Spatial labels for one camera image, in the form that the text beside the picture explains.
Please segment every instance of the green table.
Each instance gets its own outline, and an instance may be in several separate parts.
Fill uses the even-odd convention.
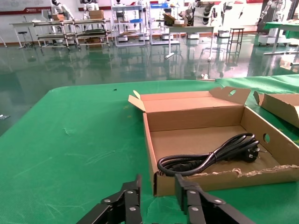
[[[299,24],[290,24],[288,22],[268,22],[266,23],[264,29],[272,29],[277,28],[277,35],[275,37],[273,49],[271,53],[264,53],[264,55],[283,55],[285,53],[288,54],[298,54],[299,47],[297,51],[278,51],[276,52],[276,46],[278,45],[279,33],[280,30],[285,30],[286,38],[295,38],[299,39]]]
[[[299,24],[292,24],[288,22],[268,22],[264,29],[279,28],[285,30],[285,37],[299,39]]]
[[[50,91],[0,138],[0,224],[74,224],[96,203],[143,175],[144,223],[185,223],[174,196],[154,198],[142,113],[127,102],[140,93],[249,87],[298,91],[299,75],[204,81],[157,81],[62,87]],[[247,104],[298,142],[298,129]],[[257,223],[298,223],[298,183],[213,191]]]

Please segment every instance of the open cardboard box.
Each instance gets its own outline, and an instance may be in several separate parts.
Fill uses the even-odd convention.
[[[264,153],[253,163],[221,161],[203,173],[185,177],[204,190],[228,189],[299,180],[299,147],[244,106],[248,89],[129,96],[143,113],[154,195],[174,194],[174,178],[158,174],[157,161],[168,155],[214,151],[240,133],[254,133]]]
[[[299,128],[299,94],[258,94],[257,103],[267,111]]]

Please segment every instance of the black stool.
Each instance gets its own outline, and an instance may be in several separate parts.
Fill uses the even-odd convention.
[[[231,28],[229,32],[229,39],[228,39],[228,47],[229,47],[229,52],[232,48],[232,44],[236,43],[237,46],[236,48],[238,49],[238,46],[240,46],[239,50],[241,50],[241,45],[242,45],[242,39],[243,39],[243,31],[244,28]],[[238,39],[234,40],[234,34],[238,34]]]
[[[28,42],[26,41],[26,37],[25,37],[25,34],[26,34],[26,33],[27,33],[27,31],[21,31],[21,32],[18,32],[18,34],[22,34],[22,35],[23,35],[23,38],[24,38],[24,43],[22,44],[21,47],[19,47],[19,49],[21,49],[21,48],[28,48],[28,47],[31,46],[31,44],[28,43]]]

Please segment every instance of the coiled cable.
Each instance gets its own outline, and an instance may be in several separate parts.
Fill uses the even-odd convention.
[[[219,148],[207,154],[195,155],[170,155],[159,159],[157,166],[160,175],[174,176],[191,176],[199,174],[209,166],[222,160],[240,159],[246,162],[253,162],[258,156],[259,141],[255,139],[252,133],[238,134]]]

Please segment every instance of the reflective floor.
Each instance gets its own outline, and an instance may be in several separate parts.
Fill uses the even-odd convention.
[[[173,45],[168,60],[168,45],[128,48],[21,49],[0,48],[0,135],[13,125],[49,90],[70,85],[106,84],[152,80],[201,79],[297,74],[290,56],[264,56],[272,47],[258,46],[257,36],[245,35],[240,53],[216,38],[213,59],[207,62],[210,38],[199,41],[181,39]]]

